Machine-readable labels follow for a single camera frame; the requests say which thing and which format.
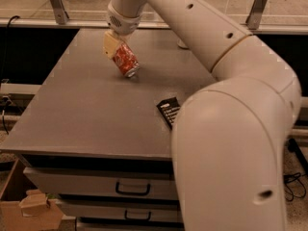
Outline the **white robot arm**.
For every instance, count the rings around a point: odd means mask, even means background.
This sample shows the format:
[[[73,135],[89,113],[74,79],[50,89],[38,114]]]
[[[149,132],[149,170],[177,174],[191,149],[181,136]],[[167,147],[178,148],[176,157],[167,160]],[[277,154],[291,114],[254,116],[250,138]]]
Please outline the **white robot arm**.
[[[215,78],[182,105],[171,155],[185,231],[285,231],[283,148],[300,110],[295,72],[203,0],[111,0],[110,47],[150,5]]]

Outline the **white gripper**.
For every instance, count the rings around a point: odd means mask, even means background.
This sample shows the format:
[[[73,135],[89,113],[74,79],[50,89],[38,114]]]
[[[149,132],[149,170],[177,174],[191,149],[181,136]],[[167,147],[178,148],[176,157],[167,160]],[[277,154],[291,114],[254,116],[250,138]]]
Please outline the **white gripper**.
[[[109,4],[107,10],[107,23],[112,30],[104,33],[103,52],[111,59],[117,48],[122,44],[121,36],[132,34],[139,26],[141,17],[127,17],[118,13],[115,8]]]

